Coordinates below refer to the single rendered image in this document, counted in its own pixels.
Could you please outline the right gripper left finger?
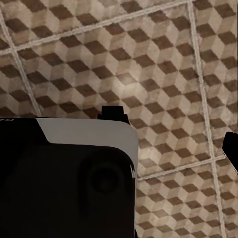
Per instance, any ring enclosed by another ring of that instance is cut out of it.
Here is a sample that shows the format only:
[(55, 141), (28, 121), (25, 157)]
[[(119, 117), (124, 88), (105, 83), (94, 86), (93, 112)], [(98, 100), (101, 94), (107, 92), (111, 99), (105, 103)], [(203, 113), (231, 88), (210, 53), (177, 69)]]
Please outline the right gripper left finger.
[(21, 132), (0, 137), (0, 192), (26, 151)]

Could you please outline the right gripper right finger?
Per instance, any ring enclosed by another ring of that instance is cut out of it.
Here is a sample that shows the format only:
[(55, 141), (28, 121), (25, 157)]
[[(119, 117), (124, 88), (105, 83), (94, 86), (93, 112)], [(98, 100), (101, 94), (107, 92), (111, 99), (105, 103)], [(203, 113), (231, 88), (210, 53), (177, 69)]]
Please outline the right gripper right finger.
[(238, 172), (238, 134), (226, 132), (222, 149)]

